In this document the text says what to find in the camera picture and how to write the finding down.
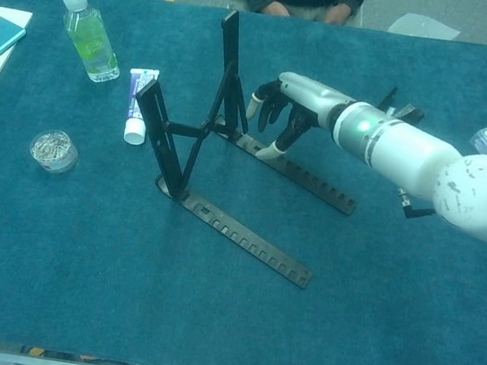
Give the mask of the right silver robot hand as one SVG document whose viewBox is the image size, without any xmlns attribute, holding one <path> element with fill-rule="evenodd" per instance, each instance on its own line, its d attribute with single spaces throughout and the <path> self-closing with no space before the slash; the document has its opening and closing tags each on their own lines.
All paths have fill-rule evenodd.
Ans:
<svg viewBox="0 0 487 365">
<path fill-rule="evenodd" d="M 311 128 L 331 130 L 341 112 L 356 100 L 312 78 L 283 72 L 274 81 L 261 85 L 251 95 L 246 118 L 259 117 L 258 130 L 275 123 L 283 109 L 291 106 L 288 124 L 267 147 L 255 154 L 272 160 L 285 154 Z"/>
</svg>

